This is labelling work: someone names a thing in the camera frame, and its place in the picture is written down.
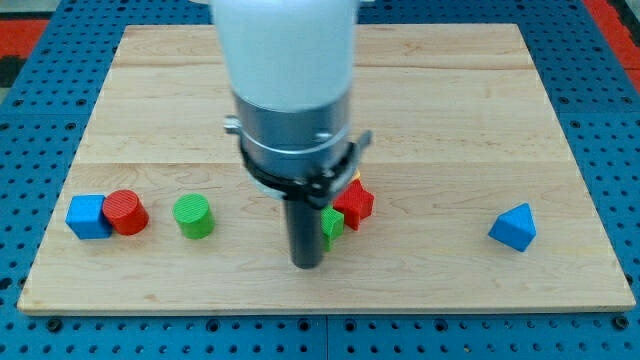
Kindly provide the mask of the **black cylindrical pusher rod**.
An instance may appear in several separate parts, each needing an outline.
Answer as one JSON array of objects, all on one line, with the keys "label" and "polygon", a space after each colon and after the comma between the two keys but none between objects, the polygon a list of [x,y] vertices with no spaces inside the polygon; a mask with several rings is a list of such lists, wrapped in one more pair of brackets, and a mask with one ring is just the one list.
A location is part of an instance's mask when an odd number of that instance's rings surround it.
[{"label": "black cylindrical pusher rod", "polygon": [[301,269],[318,266],[323,259],[321,212],[302,201],[284,202],[292,263]]}]

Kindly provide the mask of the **silver cylindrical wrist mount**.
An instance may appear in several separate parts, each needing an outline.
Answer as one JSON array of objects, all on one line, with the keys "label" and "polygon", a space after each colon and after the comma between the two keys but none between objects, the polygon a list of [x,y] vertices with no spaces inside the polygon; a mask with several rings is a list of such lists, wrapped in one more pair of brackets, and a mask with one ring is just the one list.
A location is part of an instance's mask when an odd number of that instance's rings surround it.
[{"label": "silver cylindrical wrist mount", "polygon": [[256,187],[313,209],[332,202],[350,183],[373,133],[350,139],[350,95],[300,111],[277,111],[234,96],[236,114],[224,129],[239,139],[243,165]]}]

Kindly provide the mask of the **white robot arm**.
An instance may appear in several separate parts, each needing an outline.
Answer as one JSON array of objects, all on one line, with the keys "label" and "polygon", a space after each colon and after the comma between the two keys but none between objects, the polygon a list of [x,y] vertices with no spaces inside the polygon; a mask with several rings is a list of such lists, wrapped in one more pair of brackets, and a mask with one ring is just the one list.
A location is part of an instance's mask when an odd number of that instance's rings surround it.
[{"label": "white robot arm", "polygon": [[250,178],[284,205],[292,263],[323,259],[321,211],[348,185],[372,134],[350,140],[355,25],[349,0],[214,0],[209,4]]}]

